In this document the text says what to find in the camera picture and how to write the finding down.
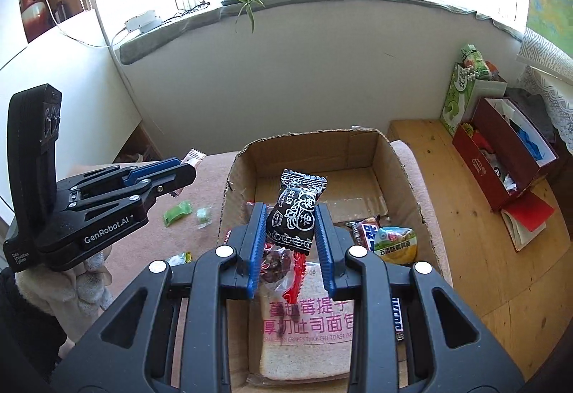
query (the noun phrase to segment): black candy package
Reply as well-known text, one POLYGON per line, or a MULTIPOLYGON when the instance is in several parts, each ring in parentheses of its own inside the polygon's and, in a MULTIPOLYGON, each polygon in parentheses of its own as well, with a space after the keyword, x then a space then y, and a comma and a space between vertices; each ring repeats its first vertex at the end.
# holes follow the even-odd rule
POLYGON ((284 170, 279 199, 266 220, 267 239, 308 256, 314 237, 314 208, 326 184, 322 176, 284 170))

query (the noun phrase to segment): cardboard box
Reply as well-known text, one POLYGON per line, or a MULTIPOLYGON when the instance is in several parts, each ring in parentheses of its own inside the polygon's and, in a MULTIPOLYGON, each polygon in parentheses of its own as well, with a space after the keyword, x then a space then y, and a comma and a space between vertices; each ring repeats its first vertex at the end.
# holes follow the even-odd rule
POLYGON ((473 140, 462 127, 457 128, 452 143, 466 162, 494 211, 500 210, 505 204, 517 198, 534 181, 543 178, 551 168, 551 164, 557 159, 555 151, 541 133, 509 99, 480 99, 472 123, 488 140, 497 158, 517 185, 517 191, 508 193, 473 140), (533 158, 517 133, 504 119, 500 113, 501 105, 507 105, 510 110, 514 111, 515 120, 528 131, 529 138, 542 151, 544 156, 542 161, 536 161, 533 158))
POLYGON ((439 119, 448 133, 455 134, 459 124, 472 119, 477 102, 481 97, 502 97, 507 88, 505 81, 476 79, 471 81, 462 74, 463 67, 454 64, 452 79, 439 119))
MULTIPOLYGON (((392 224, 412 228, 418 238, 418 257, 442 273, 431 236, 405 170, 388 140, 377 130, 322 131, 255 141, 236 157, 228 175, 220 242, 227 230, 247 222, 245 203, 274 203, 285 168, 325 176, 326 202, 333 221, 344 222, 384 213, 392 224)), ((263 391, 245 381, 249 374, 249 305, 228 301, 228 351, 233 391, 263 391)), ((311 384, 315 392, 346 391, 347 379, 311 384)), ((300 391, 288 385, 280 391, 300 391)))

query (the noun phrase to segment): white screw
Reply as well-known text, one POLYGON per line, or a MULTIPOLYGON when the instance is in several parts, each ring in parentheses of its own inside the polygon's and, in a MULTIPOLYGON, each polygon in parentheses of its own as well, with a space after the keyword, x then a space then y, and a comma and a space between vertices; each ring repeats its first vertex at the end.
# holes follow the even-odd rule
POLYGON ((229 257, 232 256, 235 250, 231 246, 227 246, 227 244, 223 244, 223 246, 219 246, 215 250, 215 254, 219 257, 229 257))
POLYGON ((432 266, 427 262, 420 261, 414 264, 414 269, 416 269, 418 273, 428 275, 432 271, 432 266))
POLYGON ((153 261, 149 264, 149 270, 153 273, 161 273, 167 269, 165 261, 153 261))
POLYGON ((364 257, 368 254, 368 250, 363 246, 350 246, 348 252, 354 257, 364 257))

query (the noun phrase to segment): green candy wrapper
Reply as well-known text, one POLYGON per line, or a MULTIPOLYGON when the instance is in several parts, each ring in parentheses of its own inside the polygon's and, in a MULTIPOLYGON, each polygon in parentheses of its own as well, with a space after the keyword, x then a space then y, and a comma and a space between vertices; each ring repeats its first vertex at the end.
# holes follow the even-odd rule
POLYGON ((480 51, 478 51, 473 44, 463 46, 461 53, 463 66, 472 66, 474 71, 477 72, 478 79, 492 79, 492 72, 489 70, 485 60, 483 60, 480 51))
POLYGON ((171 207, 163 214, 163 223, 168 227, 174 221, 179 220, 184 215, 191 214, 192 212, 193 207, 191 207, 191 203, 188 200, 181 201, 175 207, 171 207))
POLYGON ((211 207, 197 209, 197 222, 199 222, 200 229, 211 224, 211 207))
POLYGON ((167 263, 171 267, 189 262, 193 262, 193 255, 191 254, 190 251, 187 251, 186 253, 177 254, 176 256, 172 256, 169 259, 167 259, 167 263))

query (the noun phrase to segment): wooden table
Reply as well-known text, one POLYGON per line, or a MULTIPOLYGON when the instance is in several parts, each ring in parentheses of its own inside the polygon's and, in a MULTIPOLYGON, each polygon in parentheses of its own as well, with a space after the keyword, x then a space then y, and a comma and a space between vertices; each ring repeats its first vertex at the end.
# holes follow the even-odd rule
POLYGON ((545 180, 533 188, 556 210, 546 229, 516 252, 439 121, 393 121, 388 137, 404 141, 416 157, 455 290, 530 378, 573 316, 573 248, 551 188, 545 180))

